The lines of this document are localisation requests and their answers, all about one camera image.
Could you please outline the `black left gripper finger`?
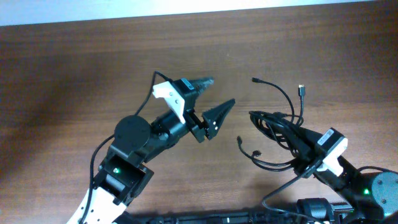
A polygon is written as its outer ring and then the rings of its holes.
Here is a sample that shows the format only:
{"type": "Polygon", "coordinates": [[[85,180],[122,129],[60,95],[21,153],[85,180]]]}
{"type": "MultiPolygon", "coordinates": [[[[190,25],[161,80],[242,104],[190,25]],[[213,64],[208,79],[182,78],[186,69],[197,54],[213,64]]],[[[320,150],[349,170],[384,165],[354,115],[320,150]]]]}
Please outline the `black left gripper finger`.
{"type": "Polygon", "coordinates": [[[235,99],[230,99],[224,103],[202,113],[203,123],[205,124],[206,137],[213,139],[221,128],[224,119],[235,105],[235,99]]]}
{"type": "Polygon", "coordinates": [[[190,95],[191,99],[197,99],[205,90],[214,84],[213,77],[199,78],[195,80],[189,80],[193,86],[193,93],[190,95]]]}

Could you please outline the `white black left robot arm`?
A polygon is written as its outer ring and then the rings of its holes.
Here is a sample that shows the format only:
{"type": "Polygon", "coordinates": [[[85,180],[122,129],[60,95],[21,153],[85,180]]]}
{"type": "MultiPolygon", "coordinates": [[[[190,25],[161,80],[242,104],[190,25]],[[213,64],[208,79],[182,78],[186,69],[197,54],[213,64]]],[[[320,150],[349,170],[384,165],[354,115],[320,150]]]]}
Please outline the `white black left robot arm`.
{"type": "Polygon", "coordinates": [[[146,163],[188,133],[198,142],[213,139],[235,104],[230,99],[198,118],[195,102],[213,82],[212,78],[181,78],[152,85],[150,94],[164,99],[168,112],[152,123],[138,114],[120,120],[98,173],[90,174],[89,188],[69,223],[114,223],[152,178],[146,163]]]}

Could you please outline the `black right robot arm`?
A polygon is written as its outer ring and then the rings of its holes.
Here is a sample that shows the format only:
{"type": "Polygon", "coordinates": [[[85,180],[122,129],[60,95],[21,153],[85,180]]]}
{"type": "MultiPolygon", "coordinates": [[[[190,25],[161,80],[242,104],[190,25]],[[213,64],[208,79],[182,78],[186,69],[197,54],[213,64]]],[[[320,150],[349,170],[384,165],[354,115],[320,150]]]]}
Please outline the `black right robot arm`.
{"type": "Polygon", "coordinates": [[[294,171],[307,178],[313,175],[343,198],[354,212],[345,218],[381,221],[397,214],[397,172],[375,167],[363,174],[342,153],[348,139],[334,128],[317,133],[298,128],[289,136],[288,145],[298,151],[294,171]]]}

